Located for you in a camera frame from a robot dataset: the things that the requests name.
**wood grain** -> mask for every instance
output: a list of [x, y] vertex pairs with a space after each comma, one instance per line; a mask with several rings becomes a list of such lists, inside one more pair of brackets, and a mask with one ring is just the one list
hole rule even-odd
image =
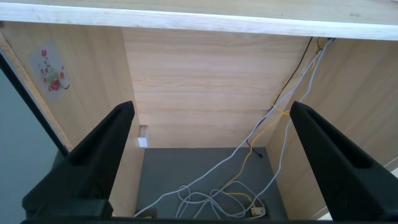
[[0, 21], [398, 40], [398, 4], [375, 0], [3, 0]]
[[[395, 169], [398, 156], [398, 43], [338, 39], [325, 52], [304, 103], [352, 139], [380, 164]], [[299, 99], [309, 76], [295, 91]], [[283, 145], [284, 117], [267, 143], [276, 170]], [[290, 126], [277, 183], [290, 219], [314, 218], [325, 202], [293, 126]]]
[[187, 30], [123, 34], [149, 147], [238, 146], [271, 107], [308, 43], [304, 37]]
[[[37, 88], [40, 95], [34, 97], [42, 97], [73, 146], [117, 104], [134, 101], [119, 28], [5, 22], [2, 33], [35, 86], [40, 85], [27, 56], [47, 41], [55, 42], [70, 76], [70, 87], [53, 103], [41, 87]], [[136, 116], [111, 192], [110, 201], [117, 216], [131, 216], [135, 209], [143, 159], [143, 150], [133, 142], [138, 128]]]
[[30, 76], [26, 72], [25, 68], [22, 66], [18, 57], [15, 55], [11, 46], [8, 44], [6, 38], [3, 36], [2, 32], [0, 32], [0, 49], [4, 52], [4, 56], [12, 63], [13, 68], [16, 71], [17, 76], [23, 82], [23, 85], [27, 88], [27, 91], [32, 95], [37, 103], [37, 106], [40, 108], [41, 112], [46, 117], [47, 121], [50, 123], [54, 132], [60, 138], [63, 145], [71, 151], [73, 149], [73, 145], [68, 139], [67, 135], [59, 125], [58, 121], [55, 119], [52, 114], [50, 108], [47, 106], [46, 102], [42, 98], [42, 95], [34, 85], [33, 81], [30, 79]]

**white cable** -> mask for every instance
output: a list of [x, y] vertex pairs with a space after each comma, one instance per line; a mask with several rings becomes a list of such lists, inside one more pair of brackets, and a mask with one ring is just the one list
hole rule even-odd
[[[178, 192], [180, 192], [180, 191], [182, 191], [182, 190], [185, 190], [185, 189], [189, 188], [191, 185], [193, 185], [194, 183], [198, 182], [199, 180], [201, 180], [202, 178], [204, 178], [205, 176], [207, 176], [211, 171], [213, 171], [214, 169], [216, 169], [216, 168], [217, 168], [218, 166], [220, 166], [222, 163], [224, 163], [224, 162], [226, 162], [227, 160], [229, 160], [230, 158], [232, 158], [232, 157], [236, 154], [236, 151], [238, 151], [238, 149], [244, 144], [244, 142], [245, 142], [248, 138], [250, 138], [250, 136], [254, 133], [254, 131], [256, 130], [256, 126], [261, 122], [261, 120], [264, 119], [265, 117], [267, 117], [269, 114], [271, 114], [271, 113], [273, 112], [273, 110], [284, 100], [284, 98], [285, 98], [287, 95], [291, 94], [291, 93], [298, 87], [298, 85], [301, 83], [303, 77], [304, 77], [305, 74], [308, 72], [308, 70], [309, 70], [309, 68], [310, 68], [310, 65], [319, 57], [320, 59], [317, 61], [317, 64], [315, 65], [315, 68], [314, 68], [314, 71], [313, 71], [313, 73], [312, 73], [312, 77], [311, 77], [311, 81], [310, 81], [310, 85], [309, 85], [309, 87], [308, 87], [308, 90], [307, 90], [306, 94], [304, 94], [304, 96], [300, 99], [300, 101], [303, 100], [304, 97], [309, 93], [309, 91], [310, 91], [310, 89], [311, 89], [312, 80], [313, 80], [314, 74], [315, 74], [315, 72], [316, 72], [316, 70], [317, 70], [317, 68], [318, 68], [319, 61], [322, 59], [323, 53], [325, 52], [326, 48], [328, 47], [328, 45], [329, 45], [332, 41], [333, 41], [333, 39], [332, 39], [332, 40], [329, 40], [329, 41], [326, 43], [326, 45], [325, 45], [325, 47], [323, 48], [323, 50], [321, 50], [320, 53], [318, 53], [318, 54], [312, 59], [312, 61], [308, 64], [308, 67], [305, 69], [305, 71], [303, 72], [303, 75], [300, 77], [300, 79], [298, 80], [298, 82], [296, 83], [296, 85], [295, 85], [291, 90], [289, 90], [289, 91], [288, 91], [288, 92], [275, 104], [275, 106], [274, 106], [270, 111], [268, 111], [268, 113], [267, 113], [266, 115], [264, 115], [264, 116], [256, 123], [256, 125], [254, 126], [254, 128], [253, 128], [253, 130], [250, 132], [250, 134], [242, 141], [242, 143], [233, 151], [233, 153], [232, 153], [230, 156], [228, 156], [226, 159], [223, 159], [221, 162], [219, 162], [217, 165], [215, 165], [213, 168], [211, 168], [208, 172], [206, 172], [205, 174], [203, 174], [201, 177], [197, 178], [196, 180], [194, 180], [194, 181], [191, 182], [190, 184], [188, 184], [188, 185], [186, 185], [186, 186], [184, 186], [184, 187], [182, 187], [182, 188], [179, 188], [178, 190], [175, 190], [175, 191], [172, 191], [172, 192], [169, 192], [169, 193], [166, 193], [166, 194], [161, 195], [155, 202], [153, 202], [152, 204], [146, 206], [146, 207], [145, 207], [144, 209], [142, 209], [140, 212], [137, 212], [137, 213], [134, 215], [134, 217], [137, 217], [137, 216], [138, 216], [139, 214], [141, 214], [143, 211], [147, 210], [148, 208], [151, 208], [151, 207], [152, 207], [153, 205], [155, 205], [158, 201], [160, 201], [163, 197], [168, 196], [168, 195], [171, 195], [171, 194], [174, 194], [174, 193], [178, 193]], [[282, 148], [282, 153], [281, 153], [281, 157], [280, 157], [280, 161], [279, 161], [279, 169], [278, 169], [277, 173], [276, 173], [275, 176], [271, 179], [271, 181], [269, 182], [269, 184], [268, 184], [259, 194], [256, 195], [256, 197], [254, 198], [252, 204], [251, 204], [247, 209], [243, 210], [242, 212], [239, 212], [239, 213], [236, 213], [236, 214], [228, 214], [228, 215], [231, 215], [231, 216], [240, 216], [240, 215], [242, 215], [242, 214], [245, 214], [245, 213], [254, 205], [254, 202], [256, 201], [256, 199], [258, 198], [258, 196], [260, 196], [262, 193], [264, 193], [264, 192], [268, 189], [268, 187], [271, 185], [271, 183], [275, 180], [275, 178], [276, 178], [277, 175], [279, 174], [280, 168], [281, 168], [281, 165], [282, 165], [282, 156], [283, 156], [283, 153], [284, 153], [284, 147]], [[215, 195], [217, 195], [217, 193], [214, 194], [214, 195], [212, 195], [212, 196], [207, 196], [207, 195], [206, 195], [206, 196], [209, 197], [209, 199], [210, 199], [210, 198], [213, 198]]]
[[[178, 210], [177, 210], [177, 212], [176, 212], [176, 214], [175, 214], [175, 217], [176, 217], [176, 218], [180, 218], [180, 217], [182, 216], [182, 213], [183, 213], [183, 212], [181, 212], [180, 215], [178, 215], [178, 214], [179, 214], [179, 211], [180, 211], [180, 209], [181, 209], [183, 203], [186, 203], [186, 205], [187, 205], [187, 204], [198, 204], [198, 203], [202, 203], [202, 206], [200, 207], [199, 211], [197, 211], [197, 213], [196, 213], [195, 216], [194, 216], [194, 218], [195, 218], [195, 217], [201, 212], [202, 208], [204, 207], [204, 205], [205, 205], [207, 202], [210, 202], [210, 203], [211, 203], [211, 205], [213, 206], [213, 210], [214, 210], [214, 211], [215, 211], [215, 208], [214, 208], [214, 206], [215, 206], [220, 212], [224, 213], [227, 217], [235, 217], [235, 218], [244, 217], [244, 216], [245, 216], [245, 213], [242, 213], [242, 214], [239, 214], [239, 215], [231, 215], [231, 214], [229, 214], [229, 213], [226, 213], [226, 212], [221, 208], [221, 206], [213, 199], [213, 197], [215, 197], [217, 194], [222, 193], [222, 194], [224, 194], [224, 195], [226, 195], [226, 196], [228, 196], [228, 197], [231, 197], [231, 198], [234, 199], [235, 201], [237, 201], [237, 203], [238, 203], [238, 204], [242, 207], [242, 209], [244, 210], [244, 206], [242, 205], [242, 203], [241, 203], [239, 200], [237, 200], [235, 197], [229, 195], [228, 193], [223, 192], [223, 190], [224, 190], [225, 188], [227, 188], [229, 185], [231, 185], [231, 184], [233, 184], [233, 183], [241, 184], [244, 188], [246, 188], [246, 189], [247, 189], [250, 193], [252, 193], [254, 196], [256, 195], [252, 190], [249, 189], [249, 187], [247, 187], [246, 185], [244, 185], [242, 182], [240, 182], [240, 181], [238, 181], [238, 180], [235, 180], [235, 181], [231, 182], [230, 184], [225, 185], [223, 188], [221, 188], [221, 189], [219, 189], [219, 190], [218, 190], [218, 189], [213, 189], [213, 190], [210, 192], [210, 196], [208, 196], [208, 195], [206, 195], [206, 194], [203, 194], [203, 193], [201, 193], [201, 192], [193, 192], [193, 193], [190, 193], [190, 190], [189, 190], [189, 188], [188, 188], [189, 195], [186, 196], [185, 198], [182, 198], [181, 195], [178, 194], [178, 197], [180, 198], [180, 200], [182, 201], [182, 203], [181, 203], [180, 206], [178, 207]], [[201, 201], [196, 201], [196, 202], [191, 202], [191, 201], [189, 201], [189, 198], [190, 198], [192, 195], [195, 195], [195, 194], [197, 194], [197, 195], [202, 195], [202, 196], [206, 197], [207, 199], [204, 199], [204, 200], [201, 200]], [[262, 205], [262, 207], [265, 209], [265, 206], [264, 206], [264, 204], [262, 203], [262, 201], [259, 200], [259, 202], [260, 202], [260, 204]]]

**black cable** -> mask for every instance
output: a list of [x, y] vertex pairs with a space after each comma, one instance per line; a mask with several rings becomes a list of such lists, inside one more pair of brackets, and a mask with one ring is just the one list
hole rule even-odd
[[273, 105], [276, 104], [276, 101], [279, 99], [280, 94], [282, 94], [282, 92], [283, 92], [283, 90], [286, 88], [287, 84], [289, 84], [289, 82], [291, 81], [291, 79], [293, 78], [293, 76], [296, 74], [297, 70], [300, 68], [300, 65], [301, 65], [301, 63], [303, 62], [304, 56], [305, 56], [305, 54], [307, 53], [307, 50], [308, 50], [308, 48], [309, 48], [309, 46], [310, 46], [310, 44], [311, 44], [312, 38], [313, 38], [313, 37], [311, 37], [311, 38], [310, 38], [310, 41], [308, 41], [307, 47], [305, 48], [304, 53], [303, 53], [303, 55], [301, 56], [300, 62], [298, 63], [296, 69], [294, 70], [294, 72], [292, 73], [292, 75], [289, 77], [289, 79], [287, 80], [287, 82], [285, 83], [285, 85], [282, 87], [282, 90], [281, 90], [281, 91], [279, 92], [279, 94], [276, 96], [275, 101], [274, 101], [274, 103], [272, 104], [270, 110], [273, 109], [273, 107], [274, 107]]
[[[289, 79], [287, 80], [287, 82], [285, 83], [285, 85], [282, 87], [282, 90], [281, 90], [281, 91], [279, 92], [279, 94], [276, 96], [274, 103], [272, 104], [271, 108], [270, 108], [268, 111], [270, 111], [270, 110], [272, 110], [272, 109], [274, 108], [274, 105], [276, 104], [276, 101], [279, 99], [280, 94], [282, 94], [282, 92], [283, 92], [283, 90], [286, 88], [287, 84], [289, 84], [289, 82], [291, 81], [291, 79], [293, 78], [293, 76], [296, 74], [297, 70], [300, 68], [300, 65], [301, 65], [301, 63], [303, 62], [304, 56], [305, 56], [305, 54], [307, 53], [308, 48], [310, 47], [310, 44], [311, 44], [312, 39], [313, 39], [313, 37], [311, 37], [310, 40], [308, 41], [308, 44], [307, 44], [307, 46], [306, 46], [306, 48], [305, 48], [305, 50], [304, 50], [304, 53], [303, 53], [303, 55], [301, 56], [300, 62], [298, 63], [296, 69], [294, 70], [294, 72], [292, 73], [292, 75], [289, 77]], [[263, 118], [263, 119], [260, 121], [260, 123], [259, 123], [258, 125], [256, 125], [256, 127], [254, 128], [254, 131], [260, 126], [260, 124], [261, 124], [266, 118], [267, 118], [267, 117]], [[262, 155], [259, 154], [258, 152], [256, 152], [254, 149], [253, 149], [253, 151], [254, 151], [259, 157], [262, 157]]]
[[257, 154], [257, 156], [259, 156], [260, 158], [262, 158], [262, 154], [260, 152], [257, 152], [254, 148], [252, 148], [253, 152]]

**floor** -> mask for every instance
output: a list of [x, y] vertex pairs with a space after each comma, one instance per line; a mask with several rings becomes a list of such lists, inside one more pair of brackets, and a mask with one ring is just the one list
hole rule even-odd
[[[137, 210], [150, 205], [162, 194], [177, 190], [183, 184], [189, 184], [206, 171], [215, 166], [219, 161], [231, 155], [232, 148], [206, 148], [206, 149], [146, 149], [137, 201]], [[245, 183], [253, 192], [260, 192], [273, 177], [268, 156], [264, 148], [257, 148], [263, 157], [252, 154], [238, 180]], [[233, 178], [240, 170], [248, 148], [240, 149], [234, 157], [219, 166], [204, 179], [195, 183], [191, 191], [200, 191], [209, 194], [212, 189], [219, 189]], [[241, 186], [232, 185], [227, 191], [247, 193]], [[248, 203], [246, 197], [238, 196], [243, 204]], [[276, 183], [261, 195], [260, 199], [266, 203], [269, 215], [273, 220], [286, 220], [287, 215], [280, 197]], [[218, 203], [229, 213], [240, 212], [236, 202], [226, 196], [216, 198]], [[157, 210], [158, 218], [174, 218], [180, 205], [177, 194], [164, 197], [152, 207]], [[192, 218], [200, 205], [189, 205], [182, 218]], [[197, 218], [216, 219], [210, 204], [206, 205]]]

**flower decal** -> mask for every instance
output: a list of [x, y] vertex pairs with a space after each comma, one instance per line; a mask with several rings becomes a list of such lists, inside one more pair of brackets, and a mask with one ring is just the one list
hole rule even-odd
[[67, 90], [68, 86], [63, 86], [60, 80], [65, 78], [65, 72], [63, 71], [63, 66], [61, 66], [62, 71], [56, 71], [49, 61], [47, 57], [47, 50], [43, 49], [42, 52], [43, 63], [38, 64], [40, 68], [42, 81], [48, 86], [47, 90], [51, 91], [59, 91], [61, 89]]

